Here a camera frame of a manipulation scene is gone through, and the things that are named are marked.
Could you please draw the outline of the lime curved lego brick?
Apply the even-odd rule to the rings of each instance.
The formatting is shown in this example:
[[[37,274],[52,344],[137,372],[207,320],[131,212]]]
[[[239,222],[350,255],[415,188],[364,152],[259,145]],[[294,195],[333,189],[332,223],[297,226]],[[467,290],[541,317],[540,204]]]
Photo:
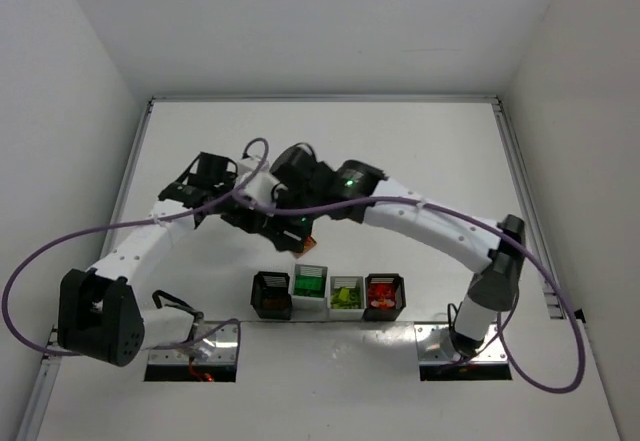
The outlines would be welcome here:
[[[354,289],[342,288],[337,293],[336,301],[339,304],[348,304],[351,297],[358,297],[356,291]]]

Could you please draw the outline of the long green lego brick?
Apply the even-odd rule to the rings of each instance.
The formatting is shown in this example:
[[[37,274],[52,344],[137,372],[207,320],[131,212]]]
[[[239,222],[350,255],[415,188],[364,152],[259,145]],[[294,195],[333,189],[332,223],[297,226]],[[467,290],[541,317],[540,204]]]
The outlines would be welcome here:
[[[298,276],[294,284],[294,293],[299,296],[313,296],[324,292],[324,278],[316,276]]]

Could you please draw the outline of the tan lego plate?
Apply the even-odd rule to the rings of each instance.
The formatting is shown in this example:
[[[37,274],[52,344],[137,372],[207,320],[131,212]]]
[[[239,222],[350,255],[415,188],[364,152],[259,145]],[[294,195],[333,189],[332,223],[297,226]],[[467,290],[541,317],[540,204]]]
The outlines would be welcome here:
[[[284,311],[287,306],[287,301],[284,298],[266,299],[262,303],[262,307],[269,311]]]
[[[305,254],[305,253],[309,252],[316,245],[317,245],[317,241],[312,236],[307,237],[305,239],[305,241],[304,241],[302,253]]]

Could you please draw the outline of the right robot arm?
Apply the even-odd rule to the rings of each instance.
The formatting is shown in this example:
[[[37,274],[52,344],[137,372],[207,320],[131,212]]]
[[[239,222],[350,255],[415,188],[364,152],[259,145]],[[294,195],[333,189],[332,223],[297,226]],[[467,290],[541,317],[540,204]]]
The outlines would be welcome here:
[[[473,274],[449,327],[453,348],[476,355],[490,324],[515,303],[524,264],[519,248],[525,223],[514,215],[501,221],[455,216],[410,191],[383,170],[357,160],[332,169],[311,149],[292,146],[270,169],[279,185],[273,206],[289,210],[303,226],[328,215],[383,228],[432,247]]]

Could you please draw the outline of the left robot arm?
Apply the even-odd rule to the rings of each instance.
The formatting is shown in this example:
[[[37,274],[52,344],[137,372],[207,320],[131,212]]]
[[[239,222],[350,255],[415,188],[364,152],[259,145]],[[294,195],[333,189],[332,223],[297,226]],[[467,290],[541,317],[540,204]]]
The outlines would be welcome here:
[[[62,279],[57,343],[78,355],[115,366],[129,364],[144,349],[189,345],[201,312],[165,292],[142,300],[156,266],[204,219],[227,207],[232,192],[266,172],[266,157],[240,160],[199,153],[164,188],[142,224],[86,270]]]

